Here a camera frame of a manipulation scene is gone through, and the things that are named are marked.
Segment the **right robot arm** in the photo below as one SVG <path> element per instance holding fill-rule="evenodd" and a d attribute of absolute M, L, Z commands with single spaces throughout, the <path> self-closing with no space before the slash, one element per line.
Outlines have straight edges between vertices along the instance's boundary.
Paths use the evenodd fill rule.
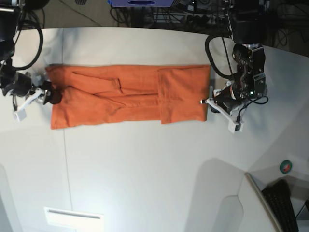
<path fill-rule="evenodd" d="M 3 96 L 12 96 L 14 113 L 22 112 L 33 101 L 45 105 L 59 104 L 62 95 L 49 81 L 33 83 L 30 75 L 21 71 L 31 68 L 43 48 L 43 33 L 39 20 L 34 13 L 43 10 L 48 0 L 2 0 L 0 2 L 0 89 Z M 33 60 L 22 67 L 13 66 L 12 57 L 23 29 L 35 29 L 39 35 L 39 46 Z"/>

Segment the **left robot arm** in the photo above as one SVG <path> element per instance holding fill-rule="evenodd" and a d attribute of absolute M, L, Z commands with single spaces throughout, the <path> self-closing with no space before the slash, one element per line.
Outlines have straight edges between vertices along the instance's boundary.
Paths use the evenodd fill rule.
<path fill-rule="evenodd" d="M 212 112 L 222 114 L 228 120 L 229 130 L 236 132 L 243 128 L 242 115 L 248 106 L 260 104 L 260 99 L 267 96 L 266 56 L 262 45 L 266 38 L 267 4 L 264 0 L 224 0 L 222 7 L 227 31 L 209 35 L 205 51 L 213 70 L 227 83 L 201 103 L 207 103 Z M 232 58 L 237 72 L 223 74 L 215 65 L 210 51 L 210 42 L 215 38 L 230 38 L 234 42 Z"/>

